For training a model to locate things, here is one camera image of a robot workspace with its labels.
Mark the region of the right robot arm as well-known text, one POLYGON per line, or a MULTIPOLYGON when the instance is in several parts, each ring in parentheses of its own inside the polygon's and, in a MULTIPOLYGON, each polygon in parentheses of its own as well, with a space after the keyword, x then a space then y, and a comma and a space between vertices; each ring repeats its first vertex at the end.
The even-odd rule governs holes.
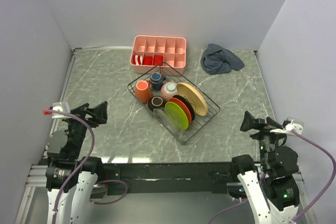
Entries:
POLYGON ((250 155, 232 158, 230 176, 243 186, 255 223, 289 223, 300 204, 293 177, 299 171, 298 154, 285 146, 289 132, 267 117, 245 111, 240 131, 256 130, 250 138, 259 144, 260 166, 250 155))

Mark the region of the lime green plate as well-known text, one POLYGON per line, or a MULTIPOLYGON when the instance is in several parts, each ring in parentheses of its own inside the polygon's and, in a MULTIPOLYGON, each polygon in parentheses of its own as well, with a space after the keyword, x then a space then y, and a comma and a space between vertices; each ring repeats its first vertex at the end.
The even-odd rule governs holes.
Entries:
POLYGON ((174 102, 167 102, 165 111, 180 130, 187 130, 189 127, 189 120, 186 113, 179 105, 174 102))

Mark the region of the black plate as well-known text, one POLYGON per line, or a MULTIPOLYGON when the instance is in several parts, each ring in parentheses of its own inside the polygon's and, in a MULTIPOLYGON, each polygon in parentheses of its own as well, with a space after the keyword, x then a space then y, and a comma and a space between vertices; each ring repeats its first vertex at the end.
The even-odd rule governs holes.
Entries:
POLYGON ((182 103, 184 103, 187 106, 187 108, 188 108, 188 110, 191 114, 191 121, 193 121, 195 119, 195 111, 194 111, 192 105, 188 102, 188 100, 186 98, 184 98, 183 96, 180 96, 180 95, 174 95, 173 97, 179 99, 182 103))

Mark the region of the orange plate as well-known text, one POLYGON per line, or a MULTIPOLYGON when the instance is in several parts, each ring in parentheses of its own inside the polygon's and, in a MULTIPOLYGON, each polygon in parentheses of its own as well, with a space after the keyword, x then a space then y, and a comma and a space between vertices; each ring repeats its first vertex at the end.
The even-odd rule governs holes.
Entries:
POLYGON ((189 112, 187 106, 186 106, 184 103, 182 103, 179 99, 174 98, 174 97, 171 98, 171 99, 169 99, 168 102, 174 102, 174 103, 176 103, 177 105, 179 105, 179 106, 183 109, 183 111, 186 113, 186 115, 187 115, 187 117, 188 117, 188 120, 189 120, 189 124, 192 122, 192 121, 191 121, 191 114, 190 114, 190 112, 189 112))

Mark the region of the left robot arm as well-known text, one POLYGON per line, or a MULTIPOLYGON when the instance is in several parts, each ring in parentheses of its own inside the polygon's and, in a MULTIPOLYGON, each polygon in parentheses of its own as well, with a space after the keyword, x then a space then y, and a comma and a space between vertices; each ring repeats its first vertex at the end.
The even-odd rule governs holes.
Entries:
POLYGON ((79 154, 86 133, 107 123, 107 107, 107 101, 93 108, 85 103, 75 109, 67 102, 58 102, 43 109, 44 115, 68 124, 66 130, 53 132, 47 141, 48 223, 81 223, 95 183, 106 177, 100 158, 87 154, 80 159, 79 154))

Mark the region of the clear glass plate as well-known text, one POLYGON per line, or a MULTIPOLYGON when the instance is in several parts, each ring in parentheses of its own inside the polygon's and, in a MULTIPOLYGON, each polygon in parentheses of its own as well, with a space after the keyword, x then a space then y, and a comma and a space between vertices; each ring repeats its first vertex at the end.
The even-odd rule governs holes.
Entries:
POLYGON ((164 126, 167 126, 168 117, 163 108, 153 109, 154 117, 164 126))
POLYGON ((175 126, 170 116, 166 113, 164 108, 160 109, 160 115, 158 116, 158 118, 161 120, 162 125, 166 126, 166 128, 169 129, 171 132, 177 132, 177 127, 175 126))

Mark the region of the tan wooden plate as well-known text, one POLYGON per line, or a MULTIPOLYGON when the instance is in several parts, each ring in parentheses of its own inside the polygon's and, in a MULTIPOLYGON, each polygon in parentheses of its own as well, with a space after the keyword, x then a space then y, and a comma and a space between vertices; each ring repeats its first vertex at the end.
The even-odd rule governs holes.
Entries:
POLYGON ((195 106, 196 114, 200 116, 205 116, 207 114, 207 103, 199 91, 185 82, 178 83, 176 87, 178 94, 186 98, 191 105, 195 106))

